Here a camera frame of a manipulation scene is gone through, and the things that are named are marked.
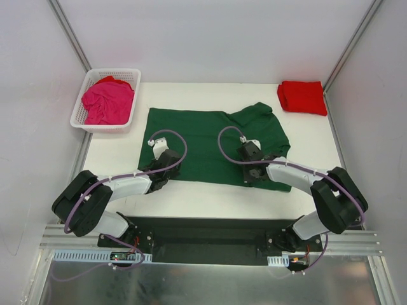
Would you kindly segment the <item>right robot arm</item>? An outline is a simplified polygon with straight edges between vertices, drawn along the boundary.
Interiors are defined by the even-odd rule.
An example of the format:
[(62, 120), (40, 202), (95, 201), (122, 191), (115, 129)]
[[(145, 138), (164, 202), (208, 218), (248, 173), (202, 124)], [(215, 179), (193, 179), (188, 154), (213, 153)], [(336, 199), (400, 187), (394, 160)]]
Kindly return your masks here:
[(246, 182), (272, 181), (287, 184), (309, 194), (315, 211), (301, 216), (272, 238), (275, 247), (295, 252), (322, 233), (341, 234), (359, 225), (368, 203), (348, 172), (335, 167), (325, 172), (289, 162), (285, 157), (267, 156), (258, 140), (241, 137), (238, 155), (244, 164)]

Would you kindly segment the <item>green t-shirt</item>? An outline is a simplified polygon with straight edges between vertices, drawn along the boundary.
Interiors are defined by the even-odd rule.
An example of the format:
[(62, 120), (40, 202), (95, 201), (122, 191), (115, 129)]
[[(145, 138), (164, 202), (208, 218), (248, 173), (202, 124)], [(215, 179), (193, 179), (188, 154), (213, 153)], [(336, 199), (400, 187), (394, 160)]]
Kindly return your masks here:
[[(244, 183), (242, 167), (227, 160), (238, 159), (239, 134), (256, 139), (266, 155), (287, 156), (291, 146), (273, 109), (258, 102), (234, 113), (178, 111), (151, 108), (139, 155), (139, 168), (153, 159), (148, 140), (161, 130), (170, 149), (185, 155), (177, 180), (251, 186)], [(258, 182), (252, 187), (290, 192), (279, 182)]]

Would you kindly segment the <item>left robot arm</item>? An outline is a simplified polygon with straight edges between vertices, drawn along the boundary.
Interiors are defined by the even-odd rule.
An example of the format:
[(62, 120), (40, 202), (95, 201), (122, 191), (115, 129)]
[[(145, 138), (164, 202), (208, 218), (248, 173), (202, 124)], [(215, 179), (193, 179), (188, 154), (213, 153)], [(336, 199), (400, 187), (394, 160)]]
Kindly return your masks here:
[(108, 212), (108, 203), (160, 190), (179, 174), (181, 155), (166, 149), (141, 171), (101, 178), (89, 170), (80, 172), (52, 205), (52, 212), (77, 237), (89, 233), (112, 236), (121, 247), (134, 242), (135, 225), (121, 212)]

